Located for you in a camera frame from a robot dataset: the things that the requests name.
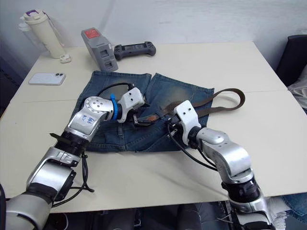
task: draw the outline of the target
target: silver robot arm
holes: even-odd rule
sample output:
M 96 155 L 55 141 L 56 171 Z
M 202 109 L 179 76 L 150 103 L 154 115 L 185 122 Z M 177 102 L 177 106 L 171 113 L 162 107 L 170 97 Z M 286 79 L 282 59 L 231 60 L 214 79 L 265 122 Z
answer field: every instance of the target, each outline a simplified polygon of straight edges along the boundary
M 190 101 L 178 105 L 174 114 L 183 128 L 183 143 L 200 149 L 214 161 L 222 179 L 222 188 L 228 191 L 230 204 L 240 224 L 258 225 L 258 229 L 268 225 L 275 229 L 266 200 L 254 178 L 247 151 L 232 142 L 226 133 L 201 127 Z
M 138 88 L 129 90 L 117 103 L 100 97 L 87 98 L 62 135 L 51 134 L 58 141 L 30 174 L 26 191 L 7 202 L 6 229 L 42 230 L 53 203 L 67 195 L 76 175 L 72 168 L 78 165 L 100 122 L 125 122 L 127 113 L 143 104 Z

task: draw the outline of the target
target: white wall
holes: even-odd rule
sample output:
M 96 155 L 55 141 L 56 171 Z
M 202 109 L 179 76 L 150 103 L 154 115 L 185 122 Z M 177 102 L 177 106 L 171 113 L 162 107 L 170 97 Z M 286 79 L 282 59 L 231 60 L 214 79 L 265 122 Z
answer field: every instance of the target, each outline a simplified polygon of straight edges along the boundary
M 276 68 L 287 36 L 307 29 L 307 0 L 1 0 L 1 43 L 28 70 L 39 53 L 18 30 L 33 8 L 54 19 L 66 46 L 96 27 L 113 44 L 254 41 Z

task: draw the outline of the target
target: battery pack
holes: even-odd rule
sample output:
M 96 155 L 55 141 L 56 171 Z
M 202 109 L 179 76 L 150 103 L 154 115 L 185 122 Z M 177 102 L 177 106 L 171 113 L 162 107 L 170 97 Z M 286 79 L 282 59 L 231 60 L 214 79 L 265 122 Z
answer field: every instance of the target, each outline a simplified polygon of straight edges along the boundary
M 118 69 L 111 43 L 97 29 L 82 30 L 81 36 L 101 70 L 112 72 Z

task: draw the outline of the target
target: belt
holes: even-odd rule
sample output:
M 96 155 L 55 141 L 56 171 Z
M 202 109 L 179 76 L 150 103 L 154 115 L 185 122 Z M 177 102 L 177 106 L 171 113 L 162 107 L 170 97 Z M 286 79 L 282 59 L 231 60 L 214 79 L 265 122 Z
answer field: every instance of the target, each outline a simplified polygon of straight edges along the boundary
M 200 101 L 200 102 L 194 102 L 192 103 L 192 106 L 194 107 L 194 109 L 197 109 L 201 106 L 206 105 L 208 102 L 212 101 L 217 95 L 219 95 L 222 92 L 234 92 L 236 93 L 239 97 L 240 97 L 240 102 L 237 106 L 232 107 L 232 108 L 226 108 L 226 107 L 210 107 L 210 108 L 205 108 L 205 109 L 198 109 L 196 110 L 196 113 L 198 115 L 198 117 L 203 117 L 206 116 L 208 114 L 212 114 L 212 113 L 216 113 L 216 112 L 220 112 L 220 111 L 232 111 L 232 110 L 236 110 L 238 108 L 240 108 L 244 102 L 245 102 L 245 95 L 244 93 L 236 88 L 229 88 L 229 89 L 224 89 L 221 90 L 219 92 L 216 92 L 215 94 L 213 94 L 211 97 Z M 166 115 L 172 115 L 174 112 L 174 108 L 178 105 L 180 105 L 183 101 L 175 101 L 170 103 L 169 105 L 167 105 L 164 109 L 162 109 L 159 114 L 158 113 L 154 113 L 145 117 L 136 117 L 136 115 L 133 116 L 133 122 L 135 124 L 135 126 L 140 126 L 140 127 L 145 127 L 145 126 L 149 126 L 155 123 L 155 121 L 157 121 L 158 119 L 161 119 L 162 117 L 166 116 Z

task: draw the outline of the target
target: denim shorts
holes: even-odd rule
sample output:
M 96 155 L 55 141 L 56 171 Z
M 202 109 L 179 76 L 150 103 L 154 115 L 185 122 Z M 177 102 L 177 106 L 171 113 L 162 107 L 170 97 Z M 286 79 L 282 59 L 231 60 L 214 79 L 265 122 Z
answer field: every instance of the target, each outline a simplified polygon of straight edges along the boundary
M 90 96 L 96 96 L 104 87 L 119 83 L 133 83 L 145 96 L 149 107 L 140 108 L 138 117 L 145 117 L 158 113 L 174 101 L 190 100 L 202 101 L 213 95 L 214 89 L 206 89 L 192 84 L 177 81 L 156 73 L 152 79 L 150 74 L 128 74 L 116 72 L 94 71 L 88 84 L 80 94 L 74 115 L 82 107 L 84 100 Z M 116 86 L 104 91 L 100 97 L 110 99 L 111 93 L 119 100 L 122 94 L 127 92 L 127 86 Z M 212 102 L 199 109 L 211 107 Z M 177 151 L 179 148 L 168 137 L 165 122 L 168 116 L 157 120 L 148 127 L 135 127 L 131 121 L 118 123 L 117 121 L 101 122 L 100 128 L 88 145 L 87 151 L 96 152 L 118 152 L 118 151 Z M 208 115 L 201 117 L 199 123 L 206 126 Z M 182 145 L 180 136 L 175 135 L 177 141 Z

